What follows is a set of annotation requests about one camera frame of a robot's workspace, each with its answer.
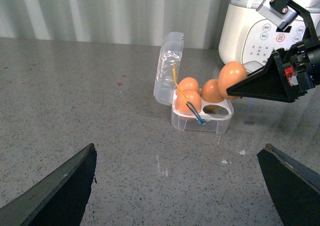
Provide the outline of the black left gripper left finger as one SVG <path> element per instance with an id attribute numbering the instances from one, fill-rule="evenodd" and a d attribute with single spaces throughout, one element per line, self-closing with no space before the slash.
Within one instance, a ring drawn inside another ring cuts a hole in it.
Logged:
<path id="1" fill-rule="evenodd" d="M 0 209 L 2 226 L 79 226 L 97 164 L 93 143 Z"/>

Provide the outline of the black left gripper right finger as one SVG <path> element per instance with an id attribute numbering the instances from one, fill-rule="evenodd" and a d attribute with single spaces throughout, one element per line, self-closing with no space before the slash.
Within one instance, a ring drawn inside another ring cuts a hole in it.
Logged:
<path id="1" fill-rule="evenodd" d="M 318 226 L 320 174 L 269 143 L 257 158 L 283 225 Z"/>

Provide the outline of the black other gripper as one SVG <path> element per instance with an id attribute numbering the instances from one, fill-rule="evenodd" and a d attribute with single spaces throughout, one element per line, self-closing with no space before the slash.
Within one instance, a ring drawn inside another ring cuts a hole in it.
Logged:
<path id="1" fill-rule="evenodd" d="M 228 87 L 227 94 L 293 103 L 320 85 L 320 39 L 315 42 L 310 46 L 301 41 L 288 51 L 274 50 L 264 67 Z"/>

